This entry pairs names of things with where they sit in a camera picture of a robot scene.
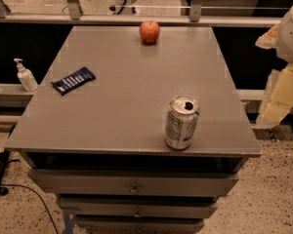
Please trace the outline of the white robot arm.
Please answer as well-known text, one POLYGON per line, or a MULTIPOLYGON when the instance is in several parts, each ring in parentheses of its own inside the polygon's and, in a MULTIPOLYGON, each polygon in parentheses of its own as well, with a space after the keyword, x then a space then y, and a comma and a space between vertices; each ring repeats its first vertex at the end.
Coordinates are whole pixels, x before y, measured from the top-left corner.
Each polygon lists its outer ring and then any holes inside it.
POLYGON ((281 71, 271 72, 256 119, 259 128, 269 129, 279 125, 293 108, 293 6, 255 45, 276 49, 277 57, 287 62, 281 71))

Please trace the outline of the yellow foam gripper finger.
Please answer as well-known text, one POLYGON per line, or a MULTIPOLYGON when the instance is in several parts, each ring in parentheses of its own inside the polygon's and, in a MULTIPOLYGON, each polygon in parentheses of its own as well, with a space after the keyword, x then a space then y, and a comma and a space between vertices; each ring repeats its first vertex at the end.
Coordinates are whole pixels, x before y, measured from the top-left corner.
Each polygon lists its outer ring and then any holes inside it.
POLYGON ((266 33, 260 36, 255 42, 255 45, 265 50, 275 49, 278 29, 279 24, 277 23, 273 27, 271 27, 266 33))
POLYGON ((293 63, 273 70, 261 102, 257 125, 279 125, 293 108, 293 63))

